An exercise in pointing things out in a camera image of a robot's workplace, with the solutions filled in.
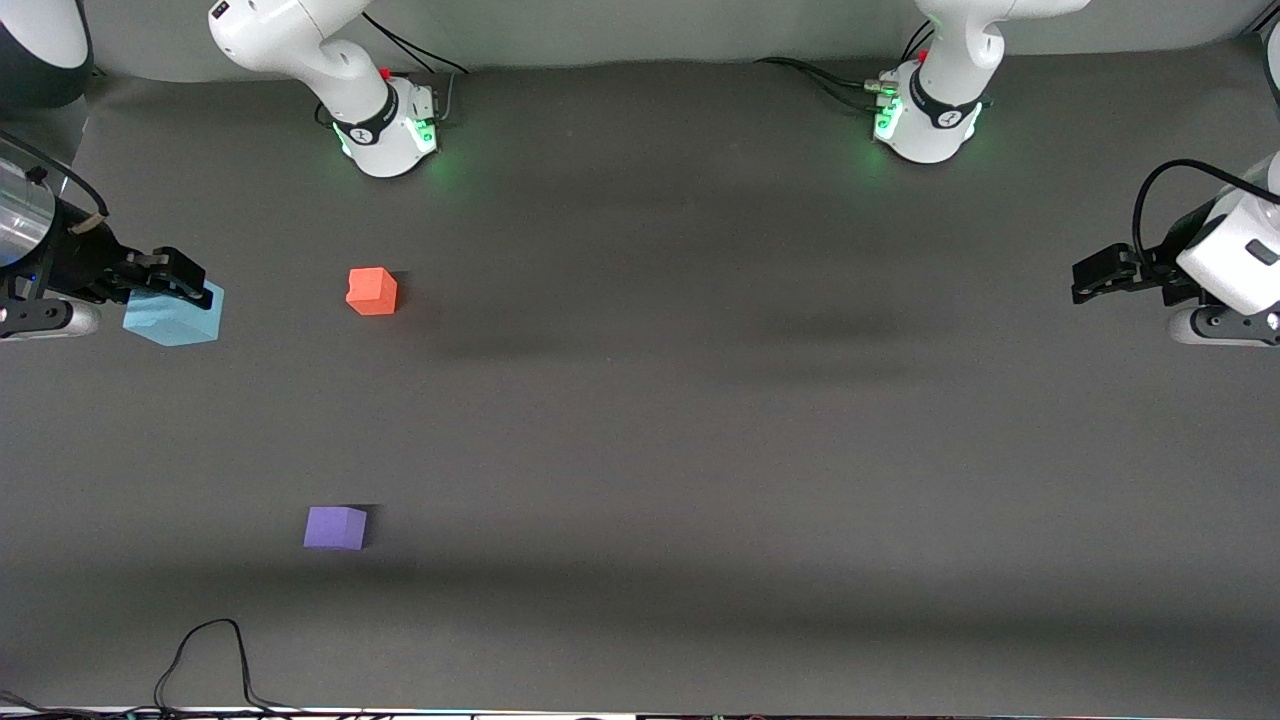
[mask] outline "black cable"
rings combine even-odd
[[[14,137],[14,136],[9,135],[8,132],[5,132],[3,129],[0,129],[0,138],[10,142],[13,146],[15,146],[19,150],[27,152],[32,158],[35,158],[35,159],[37,159],[37,160],[40,160],[42,163],[47,163],[49,165],[52,165],[54,169],[56,169],[59,173],[67,176],[68,179],[70,179],[72,182],[74,182],[76,184],[78,184],[81,187],[81,190],[83,190],[84,192],[87,192],[88,196],[93,200],[93,205],[97,206],[97,214],[99,215],[102,215],[105,218],[105,217],[108,217],[110,214],[110,213],[106,211],[106,200],[102,200],[102,196],[99,195],[96,190],[93,190],[93,186],[91,186],[90,183],[84,182],[84,178],[82,178],[78,174],[76,174],[76,170],[68,168],[67,165],[64,165],[61,163],[59,163],[58,160],[54,160],[52,158],[50,158],[49,155],[46,155],[42,150],[40,150],[35,145],[31,145],[29,142],[27,142],[27,141],[24,141],[22,138]]]
[[[927,27],[929,27],[932,24],[933,24],[932,20],[924,20],[924,24],[922,24],[920,27],[915,28],[915,32],[911,33],[911,38],[908,40],[906,45],[902,46],[902,56],[899,59],[899,63],[905,63],[906,59],[911,56],[911,46],[915,45],[915,40],[918,37],[920,37],[920,33],[924,32],[924,28],[927,28]]]
[[[412,50],[410,50],[408,47],[406,47],[404,46],[404,41],[401,40],[401,37],[398,35],[388,33],[388,32],[384,32],[383,35],[387,37],[387,40],[392,41],[392,45],[394,45],[396,47],[399,47],[402,53],[404,53],[406,55],[408,55],[415,63],[417,63],[419,65],[421,65],[426,72],[429,72],[431,74],[435,74],[435,68],[433,68],[431,65],[429,65],[426,63],[426,60],[419,58],[417,55],[413,54]]]
[[[1276,17],[1276,14],[1280,14],[1280,6],[1272,8],[1271,12],[1266,14],[1266,17],[1258,20],[1257,24],[1253,26],[1253,32],[1261,32],[1262,28],[1267,27],[1267,23],[1270,23],[1271,19]]]
[[[924,33],[924,37],[922,37],[919,42],[916,42],[915,45],[913,45],[911,47],[909,47],[906,50],[906,55],[902,55],[902,61],[905,63],[908,58],[910,58],[911,55],[915,55],[915,53],[920,47],[924,47],[924,44],[928,42],[931,37],[933,37],[933,31],[932,29],[929,32]]]
[[[782,56],[778,56],[778,55],[771,55],[768,58],[760,58],[759,60],[756,60],[756,63],[764,63],[764,64],[768,64],[768,65],[786,65],[788,68],[795,68],[795,69],[805,72],[805,73],[815,74],[815,76],[826,79],[827,82],[831,82],[833,85],[838,85],[841,87],[854,87],[854,88],[858,88],[858,90],[863,88],[863,83],[859,82],[859,81],[842,78],[842,77],[837,76],[836,73],[832,73],[829,70],[824,70],[824,69],[819,68],[818,65],[814,65],[813,63],[805,63],[804,60],[796,60],[795,58],[782,58]]]
[[[239,651],[239,659],[241,659],[241,694],[244,697],[244,702],[247,705],[257,707],[259,710],[262,710],[269,715],[275,715],[275,712],[271,710],[270,706],[292,707],[284,705],[283,702],[265,700],[264,697],[253,692],[253,679],[248,671],[248,653],[244,652],[244,637],[241,634],[239,623],[232,620],[230,618],[219,618],[216,620],[209,620],[187,630],[187,634],[183,635],[182,642],[178,643],[178,651],[173,655],[173,662],[169,664],[169,669],[165,670],[163,675],[160,675],[160,679],[156,680],[155,688],[151,689],[152,705],[155,707],[169,710],[169,707],[164,703],[164,688],[169,683],[169,678],[173,675],[174,670],[178,669],[178,664],[182,662],[182,652],[187,648],[187,641],[189,641],[192,635],[195,635],[200,630],[204,630],[205,628],[210,625],[216,625],[219,623],[225,623],[230,625],[232,630],[236,632],[236,647]]]
[[[1248,181],[1240,179],[1221,168],[1215,168],[1213,165],[1210,165],[1208,163],[1192,160],[1189,158],[1180,158],[1178,160],[1170,160],[1167,163],[1161,164],[1158,168],[1152,170],[1149,176],[1147,176],[1146,181],[1143,181],[1142,188],[1138,190],[1138,199],[1133,204],[1133,247],[1134,250],[1138,251],[1138,259],[1142,263],[1142,268],[1143,270],[1146,270],[1148,278],[1155,278],[1155,273],[1152,272],[1151,268],[1151,260],[1147,258],[1147,250],[1142,245],[1142,210],[1147,205],[1147,193],[1151,192],[1151,186],[1155,184],[1156,179],[1160,176],[1162,176],[1166,170],[1170,170],[1172,168],[1192,168],[1199,170],[1204,174],[1213,176],[1215,178],[1230,186],[1238,187],[1248,192],[1249,195],[1261,197],[1267,202],[1275,202],[1276,205],[1280,205],[1280,195],[1276,195],[1275,192],[1271,192],[1270,190],[1266,190],[1263,187],[1258,187]]]
[[[448,58],[443,58],[443,56],[440,56],[440,55],[436,55],[435,53],[431,53],[430,50],[424,50],[422,47],[419,47],[417,45],[413,45],[413,44],[412,44],[412,42],[410,42],[408,40],[406,40],[404,37],[402,37],[402,36],[399,36],[399,35],[396,35],[394,32],[392,32],[392,31],[387,29],[387,28],[385,28],[385,27],[384,27],[384,26],[383,26],[381,23],[379,23],[379,22],[378,22],[378,20],[375,20],[374,18],[369,17],[369,13],[361,13],[361,15],[362,15],[362,17],[364,17],[364,18],[365,18],[366,20],[369,20],[369,24],[371,24],[371,26],[374,26],[375,28],[378,28],[378,32],[380,32],[380,33],[385,35],[385,36],[387,36],[387,37],[388,37],[389,40],[392,40],[392,42],[396,42],[397,40],[399,40],[399,41],[401,41],[401,42],[403,42],[404,45],[408,45],[408,46],[410,46],[410,47],[412,47],[413,50],[417,50],[419,53],[421,53],[421,54],[426,55],[428,58],[431,58],[433,60],[439,60],[439,61],[442,61],[442,63],[444,63],[444,64],[447,64],[447,65],[453,65],[454,68],[457,68],[458,70],[461,70],[461,72],[462,72],[462,74],[471,74],[471,70],[468,70],[468,69],[463,68],[462,65],[460,65],[460,64],[454,63],[453,60],[451,60],[451,59],[448,59]]]
[[[818,86],[818,90],[826,92],[828,96],[831,96],[832,99],[835,99],[841,105],[844,105],[846,108],[851,108],[851,109],[858,110],[858,111],[863,111],[863,113],[877,113],[878,111],[878,109],[873,108],[872,105],[860,105],[858,102],[854,102],[849,97],[841,95],[835,87],[831,87],[829,85],[827,85],[823,81],[835,83],[835,85],[837,85],[840,87],[844,87],[844,88],[858,88],[858,90],[861,90],[863,83],[860,83],[860,82],[855,83],[854,81],[845,79],[845,78],[842,78],[840,76],[836,76],[836,74],[832,74],[832,73],[829,73],[829,72],[827,72],[827,70],[824,70],[824,69],[822,69],[822,68],[819,68],[817,65],[812,65],[809,63],[805,63],[803,60],[796,60],[794,58],[760,58],[759,60],[756,60],[756,63],[765,63],[765,64],[771,64],[771,65],[785,65],[785,67],[788,67],[788,68],[795,68],[795,69],[800,70],[800,73],[804,74],[806,78],[809,78],[810,81],[813,81],[813,83]]]

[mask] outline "white wall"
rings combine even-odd
[[[248,77],[214,47],[211,0],[86,0],[109,73],[200,82]],[[1084,12],[1007,23],[1015,54],[1185,47],[1230,37],[1267,0],[1094,0]],[[370,13],[472,67],[620,60],[888,56],[922,20],[910,0],[380,0]],[[344,37],[375,61],[410,65],[364,23]]]

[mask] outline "purple cube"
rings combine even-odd
[[[365,511],[355,507],[312,507],[302,547],[360,550],[365,546]]]

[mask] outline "foam cube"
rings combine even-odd
[[[205,290],[214,293],[209,310],[168,295],[134,290],[124,306],[124,329],[165,347],[215,341],[223,320],[223,288],[206,282]]]
[[[361,315],[390,315],[396,311],[396,278],[387,268],[356,268],[347,275],[347,305]]]
[[[365,547],[365,511],[355,507],[312,507],[302,547],[361,550]]]

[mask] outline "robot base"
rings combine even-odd
[[[881,81],[896,82],[905,88],[911,73],[920,67],[916,60],[902,63],[892,70],[881,73]],[[982,113],[982,104],[952,128],[933,127],[928,113],[911,99],[910,92],[899,92],[877,117],[873,138],[888,145],[895,152],[913,163],[933,164],[947,160],[960,146],[973,137],[974,122]]]
[[[358,145],[343,136],[334,126],[342,151],[356,161],[356,167],[375,178],[404,174],[417,161],[435,151],[435,101],[431,88],[420,87],[404,78],[387,81],[398,96],[397,113],[383,131],[378,142]]]

